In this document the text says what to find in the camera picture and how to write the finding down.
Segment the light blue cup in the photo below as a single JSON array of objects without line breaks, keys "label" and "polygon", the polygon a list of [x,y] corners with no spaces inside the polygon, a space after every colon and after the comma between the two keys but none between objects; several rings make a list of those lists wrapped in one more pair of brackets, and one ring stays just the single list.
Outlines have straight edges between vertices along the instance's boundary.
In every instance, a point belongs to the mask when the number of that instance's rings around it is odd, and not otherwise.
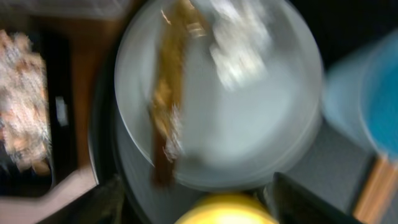
[{"label": "light blue cup", "polygon": [[323,115],[363,149],[397,160],[397,31],[329,68]]}]

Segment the yellow bowl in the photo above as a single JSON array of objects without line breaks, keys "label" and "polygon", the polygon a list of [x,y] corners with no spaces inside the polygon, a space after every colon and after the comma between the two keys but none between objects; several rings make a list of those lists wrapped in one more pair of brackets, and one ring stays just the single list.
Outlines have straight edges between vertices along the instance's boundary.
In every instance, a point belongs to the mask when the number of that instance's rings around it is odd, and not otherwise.
[{"label": "yellow bowl", "polygon": [[263,204],[246,194],[211,194],[176,224],[278,224]]}]

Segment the white tissue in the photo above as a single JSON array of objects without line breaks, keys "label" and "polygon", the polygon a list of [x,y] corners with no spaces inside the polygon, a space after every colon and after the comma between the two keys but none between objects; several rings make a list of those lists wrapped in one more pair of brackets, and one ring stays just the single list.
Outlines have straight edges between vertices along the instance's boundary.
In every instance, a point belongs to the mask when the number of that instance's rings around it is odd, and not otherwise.
[{"label": "white tissue", "polygon": [[272,45],[269,6],[256,0],[212,0],[211,5],[216,21],[210,53],[221,84],[234,91],[264,78]]}]

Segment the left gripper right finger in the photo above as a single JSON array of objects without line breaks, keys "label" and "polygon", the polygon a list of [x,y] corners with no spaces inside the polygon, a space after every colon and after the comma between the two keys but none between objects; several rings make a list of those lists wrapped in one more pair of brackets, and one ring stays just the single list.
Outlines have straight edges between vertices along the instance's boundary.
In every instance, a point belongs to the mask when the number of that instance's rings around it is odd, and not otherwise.
[{"label": "left gripper right finger", "polygon": [[264,203],[280,224],[361,224],[280,172],[264,186]]}]

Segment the noodle food leftovers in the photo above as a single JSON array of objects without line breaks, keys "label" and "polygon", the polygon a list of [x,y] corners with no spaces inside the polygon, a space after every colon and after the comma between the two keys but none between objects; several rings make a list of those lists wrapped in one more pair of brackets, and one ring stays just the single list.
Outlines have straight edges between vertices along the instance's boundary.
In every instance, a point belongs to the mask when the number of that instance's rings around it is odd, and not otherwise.
[{"label": "noodle food leftovers", "polygon": [[21,171],[50,174],[45,61],[24,33],[1,31],[1,140]]}]

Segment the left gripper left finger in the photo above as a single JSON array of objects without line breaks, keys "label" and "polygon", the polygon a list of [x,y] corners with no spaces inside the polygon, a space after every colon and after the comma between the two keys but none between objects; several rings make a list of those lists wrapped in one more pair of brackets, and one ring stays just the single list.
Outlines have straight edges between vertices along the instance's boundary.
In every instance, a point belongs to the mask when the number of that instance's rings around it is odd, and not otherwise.
[{"label": "left gripper left finger", "polygon": [[39,224],[118,224],[122,222],[123,204],[124,189],[115,175]]}]

